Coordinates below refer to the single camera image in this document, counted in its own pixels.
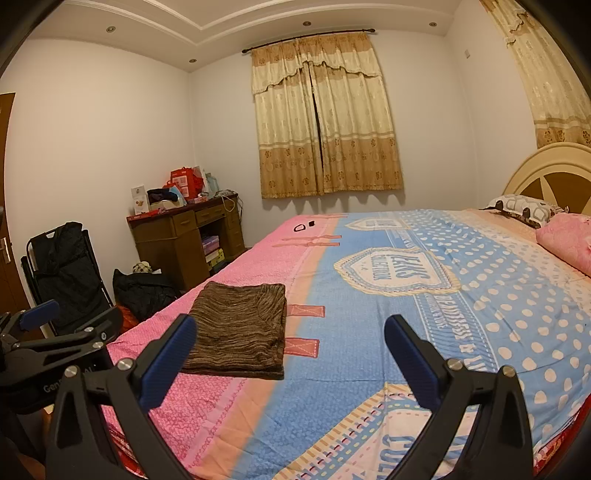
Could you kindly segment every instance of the door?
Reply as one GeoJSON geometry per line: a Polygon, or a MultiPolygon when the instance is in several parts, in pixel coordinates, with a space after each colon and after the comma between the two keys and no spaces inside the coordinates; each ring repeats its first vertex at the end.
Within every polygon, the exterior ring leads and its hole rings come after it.
{"type": "MultiPolygon", "coordinates": [[[[13,101],[14,93],[0,95],[0,205],[2,207],[4,207],[4,154],[13,101]]],[[[17,260],[12,254],[7,214],[4,210],[4,218],[0,225],[0,313],[14,313],[29,308],[29,302],[18,276],[17,260]]]]}

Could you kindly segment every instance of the bedspread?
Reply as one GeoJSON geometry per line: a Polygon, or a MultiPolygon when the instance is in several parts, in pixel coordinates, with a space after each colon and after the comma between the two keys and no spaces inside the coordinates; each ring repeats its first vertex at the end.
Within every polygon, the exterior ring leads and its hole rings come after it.
{"type": "MultiPolygon", "coordinates": [[[[200,478],[384,480],[430,415],[385,346],[394,313],[469,369],[513,365],[535,451],[591,391],[589,279],[494,213],[300,216],[214,279],[285,284],[285,379],[178,375],[150,415],[200,478]]],[[[111,343],[113,360],[136,357],[203,286],[111,343]]],[[[459,457],[475,414],[466,411],[437,476],[459,457]]],[[[106,417],[119,428],[110,409],[106,417]]]]}

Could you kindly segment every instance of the white wall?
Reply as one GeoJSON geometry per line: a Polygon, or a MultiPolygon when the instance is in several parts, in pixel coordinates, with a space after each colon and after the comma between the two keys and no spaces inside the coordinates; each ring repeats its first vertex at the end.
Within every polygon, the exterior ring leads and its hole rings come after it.
{"type": "Polygon", "coordinates": [[[475,206],[472,129],[448,43],[404,31],[380,31],[372,42],[394,119],[403,192],[262,200],[250,56],[236,54],[191,74],[197,162],[221,189],[240,194],[247,245],[299,213],[475,206]]]}
{"type": "Polygon", "coordinates": [[[479,0],[462,1],[446,40],[470,107],[477,201],[484,207],[503,192],[521,162],[537,150],[530,103],[503,35],[479,0]]]}
{"type": "Polygon", "coordinates": [[[130,189],[194,163],[188,74],[114,48],[28,40],[0,92],[16,92],[5,160],[16,258],[29,238],[80,222],[112,292],[113,269],[138,261],[130,189]]]}

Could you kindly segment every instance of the ceiling molding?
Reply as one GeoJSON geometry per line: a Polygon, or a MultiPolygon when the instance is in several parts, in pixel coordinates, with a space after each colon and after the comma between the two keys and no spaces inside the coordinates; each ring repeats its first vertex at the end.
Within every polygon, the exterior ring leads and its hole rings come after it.
{"type": "Polygon", "coordinates": [[[205,25],[205,26],[202,27],[201,25],[196,24],[190,18],[187,18],[184,15],[178,13],[175,9],[172,9],[170,7],[167,7],[166,5],[161,4],[160,2],[157,2],[156,0],[142,0],[142,2],[145,2],[147,4],[150,4],[153,7],[159,8],[163,12],[166,12],[169,15],[172,15],[173,17],[178,18],[180,21],[185,22],[187,25],[191,25],[193,28],[197,28],[198,30],[204,30],[205,28],[207,28],[207,25],[205,25]]]}
{"type": "Polygon", "coordinates": [[[196,45],[198,47],[201,47],[201,46],[206,45],[206,44],[208,44],[208,43],[210,43],[212,41],[219,40],[220,38],[226,37],[226,36],[231,35],[233,33],[237,33],[237,32],[240,32],[242,30],[246,30],[246,29],[251,28],[251,27],[256,27],[257,25],[261,25],[263,23],[271,22],[273,20],[280,20],[282,18],[293,17],[295,15],[304,15],[304,14],[309,14],[309,13],[314,13],[314,12],[323,12],[323,11],[335,10],[335,9],[347,10],[347,9],[370,9],[370,8],[383,9],[383,10],[415,11],[415,12],[421,12],[421,13],[430,14],[430,15],[436,15],[439,18],[441,18],[441,17],[447,17],[449,20],[452,20],[453,19],[453,15],[452,14],[448,14],[448,13],[441,12],[441,11],[438,11],[438,10],[431,10],[429,8],[411,7],[409,5],[366,4],[366,3],[362,3],[362,4],[319,5],[317,7],[308,7],[308,8],[300,8],[298,10],[289,10],[288,12],[282,12],[282,13],[278,13],[278,14],[275,14],[275,15],[269,15],[267,17],[257,18],[256,20],[252,20],[252,21],[247,22],[247,23],[244,23],[242,25],[237,25],[236,27],[229,28],[228,30],[225,30],[223,32],[220,32],[220,33],[218,33],[216,35],[212,35],[211,37],[208,37],[205,40],[202,40],[202,41],[198,42],[196,45]]]}
{"type": "Polygon", "coordinates": [[[199,46],[199,44],[195,43],[193,40],[181,35],[180,33],[172,30],[171,28],[165,27],[154,20],[150,20],[149,18],[142,17],[141,15],[134,14],[128,10],[124,10],[123,8],[114,7],[113,5],[101,4],[100,2],[95,2],[93,0],[64,0],[65,4],[69,5],[78,5],[79,7],[88,7],[88,8],[96,8],[98,10],[102,10],[105,12],[110,12],[116,15],[121,15],[122,17],[127,17],[131,20],[138,21],[147,25],[149,27],[155,28],[156,30],[160,30],[163,33],[166,33],[172,37],[177,38],[193,47],[199,46]]]}
{"type": "Polygon", "coordinates": [[[208,28],[215,27],[216,25],[227,22],[228,20],[232,20],[233,18],[240,17],[241,15],[246,15],[251,12],[261,10],[263,8],[273,7],[274,5],[281,5],[281,4],[285,4],[285,3],[293,2],[293,1],[294,0],[269,0],[268,2],[256,4],[256,5],[253,5],[252,7],[243,8],[242,10],[238,10],[236,12],[232,12],[231,14],[224,15],[223,17],[220,17],[217,20],[213,20],[205,25],[199,25],[199,24],[196,24],[194,21],[192,21],[190,18],[185,17],[183,14],[180,14],[176,10],[174,10],[170,7],[167,7],[166,5],[158,2],[157,0],[142,0],[142,2],[150,4],[156,8],[159,8],[160,10],[178,18],[179,20],[182,20],[183,22],[185,22],[188,25],[191,25],[194,28],[198,28],[199,30],[207,30],[208,28]]]}

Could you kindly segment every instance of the curtain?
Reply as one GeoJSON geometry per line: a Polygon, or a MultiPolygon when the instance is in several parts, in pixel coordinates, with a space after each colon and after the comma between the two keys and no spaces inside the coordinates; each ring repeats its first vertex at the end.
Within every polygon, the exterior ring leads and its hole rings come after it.
{"type": "Polygon", "coordinates": [[[324,192],[402,188],[381,76],[312,66],[322,133],[324,192]]]}
{"type": "Polygon", "coordinates": [[[261,47],[252,67],[263,198],[402,188],[384,81],[365,33],[261,47]]]}
{"type": "Polygon", "coordinates": [[[591,101],[560,47],[515,0],[480,0],[517,62],[534,118],[538,147],[591,147],[591,101]]]}
{"type": "Polygon", "coordinates": [[[307,66],[255,95],[263,198],[317,195],[320,148],[307,66]]]}

